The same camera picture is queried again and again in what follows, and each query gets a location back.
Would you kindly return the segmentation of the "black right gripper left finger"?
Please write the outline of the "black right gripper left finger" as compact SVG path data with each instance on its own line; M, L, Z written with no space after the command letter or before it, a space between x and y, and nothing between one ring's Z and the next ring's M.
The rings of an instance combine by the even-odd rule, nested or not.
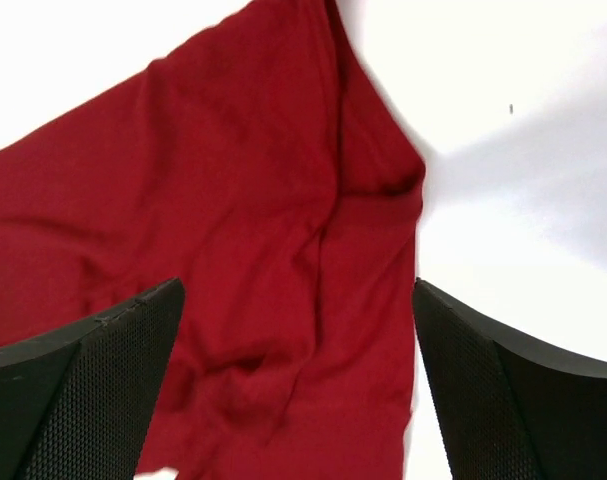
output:
M167 280L0 348L0 480L130 480L185 301Z

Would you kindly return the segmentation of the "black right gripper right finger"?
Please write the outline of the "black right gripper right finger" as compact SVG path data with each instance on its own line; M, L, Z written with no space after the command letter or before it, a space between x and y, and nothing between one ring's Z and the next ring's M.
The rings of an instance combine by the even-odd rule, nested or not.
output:
M418 342L449 468L468 480L607 480L607 362L419 279Z

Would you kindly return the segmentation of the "dark red t shirt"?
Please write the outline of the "dark red t shirt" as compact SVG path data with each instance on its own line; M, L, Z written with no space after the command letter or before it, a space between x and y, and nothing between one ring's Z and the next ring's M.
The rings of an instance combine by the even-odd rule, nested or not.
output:
M424 164L332 1L253 1L0 151L0 346L167 278L139 468L399 479Z

